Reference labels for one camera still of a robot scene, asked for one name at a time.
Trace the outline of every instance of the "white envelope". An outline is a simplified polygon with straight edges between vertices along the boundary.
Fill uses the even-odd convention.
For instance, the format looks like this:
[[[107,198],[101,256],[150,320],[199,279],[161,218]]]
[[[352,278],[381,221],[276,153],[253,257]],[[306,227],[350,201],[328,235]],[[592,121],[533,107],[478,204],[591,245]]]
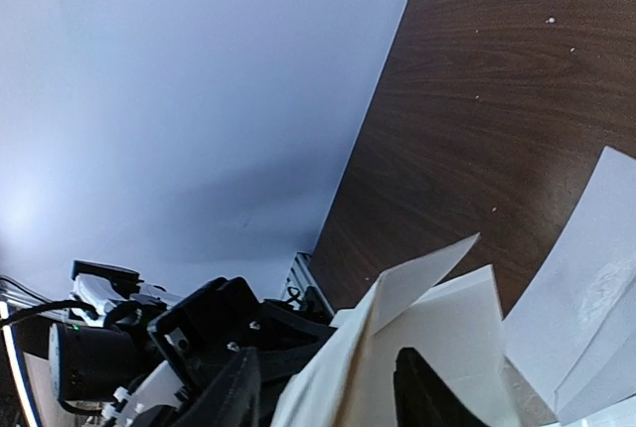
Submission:
[[[396,425],[396,357],[400,348],[415,347],[473,413],[492,427],[517,427],[501,373],[501,312],[492,270],[430,289],[476,240],[467,238],[381,274],[287,385],[272,426]]]
[[[636,161],[605,148],[504,322],[510,361],[562,424],[636,393]]]

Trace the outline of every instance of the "white cable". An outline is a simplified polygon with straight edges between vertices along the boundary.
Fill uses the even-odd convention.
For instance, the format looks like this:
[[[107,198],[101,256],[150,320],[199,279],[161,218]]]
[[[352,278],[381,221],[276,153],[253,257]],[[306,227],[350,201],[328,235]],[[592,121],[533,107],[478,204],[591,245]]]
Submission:
[[[3,320],[9,318],[9,305],[6,302],[0,301],[0,317]],[[18,352],[16,350],[15,341],[13,339],[13,331],[10,326],[5,326],[3,329],[4,342],[7,346],[7,355],[9,358],[9,364],[11,366],[11,372],[13,379],[16,382],[16,388],[18,389],[18,397],[20,397],[20,403],[22,404],[22,411],[24,412],[27,424],[29,427],[40,427],[36,420],[36,414],[29,400],[29,394],[27,394],[27,386],[24,382],[24,377],[20,370],[20,363],[18,362]]]

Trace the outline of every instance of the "paper sheet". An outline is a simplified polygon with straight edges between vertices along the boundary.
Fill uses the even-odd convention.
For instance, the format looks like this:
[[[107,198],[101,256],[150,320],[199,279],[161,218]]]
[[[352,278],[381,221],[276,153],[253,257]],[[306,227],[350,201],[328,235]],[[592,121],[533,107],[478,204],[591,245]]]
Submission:
[[[626,376],[636,378],[630,353],[619,356],[618,382],[600,374],[636,328],[635,194],[636,162],[605,148],[555,247],[504,322],[508,358],[561,422],[621,400]],[[636,391],[636,381],[627,384]]]
[[[368,336],[372,328],[377,331],[386,326],[439,282],[477,238],[478,235],[471,236],[381,274],[323,349],[287,385],[272,427],[334,425],[345,387],[354,374],[352,369],[357,368],[352,359],[361,337]],[[382,307],[377,313],[376,306]]]
[[[482,421],[519,426],[503,374],[501,322],[490,266],[428,291],[370,339],[351,425],[397,426],[396,358],[401,348],[413,347]]]
[[[571,424],[550,424],[545,427],[634,427],[636,425],[636,397],[607,407]]]

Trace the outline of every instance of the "black plastic part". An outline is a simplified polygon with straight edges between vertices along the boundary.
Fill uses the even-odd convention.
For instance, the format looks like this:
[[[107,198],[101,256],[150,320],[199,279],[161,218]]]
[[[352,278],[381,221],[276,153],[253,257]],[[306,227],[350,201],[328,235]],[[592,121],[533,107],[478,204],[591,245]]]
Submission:
[[[110,281],[112,289],[124,298],[129,298],[133,293],[139,293],[139,283],[141,282],[139,273],[128,268],[76,260],[73,264],[71,278],[75,280],[81,274],[107,279]]]
[[[488,427],[473,415],[414,348],[397,355],[397,427]]]
[[[184,384],[192,392],[200,393],[210,379],[193,378],[182,356],[204,352],[206,347],[215,345],[222,334],[231,332],[257,307],[258,300],[244,279],[228,281],[217,278],[154,319],[148,325],[148,335]],[[185,336],[188,342],[186,350],[178,352],[168,342],[167,336],[175,330],[180,330]]]
[[[51,325],[49,365],[54,395],[60,401],[111,401],[114,390],[144,368],[126,333],[60,323]]]
[[[73,263],[73,272],[71,279],[75,281],[78,275],[95,275],[101,278],[118,279],[128,283],[139,283],[139,273],[128,268],[122,268],[120,266],[104,265],[101,263],[93,263],[90,261],[76,260]]]
[[[289,378],[302,370],[334,332],[290,311],[287,305],[259,304],[242,278],[209,283],[148,326],[152,341],[194,399],[222,375],[237,349],[255,349],[261,421],[271,418]]]
[[[259,396],[260,373],[256,350],[243,350],[234,356],[173,427],[257,427]]]
[[[49,331],[54,322],[46,316],[34,316],[15,325],[13,339],[18,350],[42,359],[49,358]]]

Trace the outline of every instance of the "wood grain panel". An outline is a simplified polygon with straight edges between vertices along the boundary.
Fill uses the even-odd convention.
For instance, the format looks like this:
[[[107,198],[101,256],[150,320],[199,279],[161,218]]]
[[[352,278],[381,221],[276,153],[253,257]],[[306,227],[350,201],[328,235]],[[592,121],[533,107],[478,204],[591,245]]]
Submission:
[[[636,0],[409,0],[311,271],[348,307],[481,231],[451,276],[494,263],[507,312],[605,145],[636,156]]]

